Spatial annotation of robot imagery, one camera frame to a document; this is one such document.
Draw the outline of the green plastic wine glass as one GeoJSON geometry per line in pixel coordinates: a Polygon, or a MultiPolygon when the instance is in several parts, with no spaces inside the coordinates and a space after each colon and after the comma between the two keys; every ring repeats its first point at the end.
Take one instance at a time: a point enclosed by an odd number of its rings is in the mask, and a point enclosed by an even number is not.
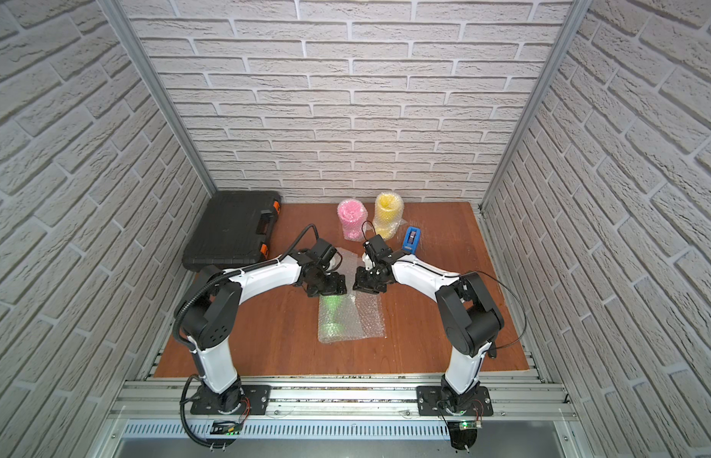
{"type": "Polygon", "coordinates": [[[346,309],[347,298],[347,295],[320,298],[319,337],[321,342],[339,342],[347,336],[341,316],[341,313],[346,309]]]}

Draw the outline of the blue tape dispenser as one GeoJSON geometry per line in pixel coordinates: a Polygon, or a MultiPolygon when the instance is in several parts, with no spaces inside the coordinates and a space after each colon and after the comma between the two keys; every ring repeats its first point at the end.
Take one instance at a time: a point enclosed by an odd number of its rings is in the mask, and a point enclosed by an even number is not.
{"type": "Polygon", "coordinates": [[[414,255],[419,247],[421,237],[422,231],[418,227],[409,226],[403,238],[402,251],[414,255]]]}

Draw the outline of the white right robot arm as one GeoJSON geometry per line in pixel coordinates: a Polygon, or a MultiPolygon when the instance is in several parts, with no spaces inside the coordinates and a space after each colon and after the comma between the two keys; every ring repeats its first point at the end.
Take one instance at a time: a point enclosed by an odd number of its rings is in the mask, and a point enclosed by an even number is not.
{"type": "Polygon", "coordinates": [[[457,397],[479,385],[480,370],[488,354],[496,349],[504,318],[478,273],[457,274],[414,255],[392,254],[379,261],[367,261],[355,274],[357,291],[382,294],[390,284],[401,284],[434,301],[452,345],[443,389],[457,397]]]}

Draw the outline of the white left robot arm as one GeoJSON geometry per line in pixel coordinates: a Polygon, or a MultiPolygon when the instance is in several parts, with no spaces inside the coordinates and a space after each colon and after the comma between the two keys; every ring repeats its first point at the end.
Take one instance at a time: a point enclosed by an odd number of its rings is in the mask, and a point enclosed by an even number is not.
{"type": "Polygon", "coordinates": [[[301,286],[308,297],[343,296],[345,276],[299,253],[237,269],[203,269],[175,312],[172,337],[191,353],[207,389],[221,395],[240,382],[229,351],[239,306],[281,286],[301,286]]]}

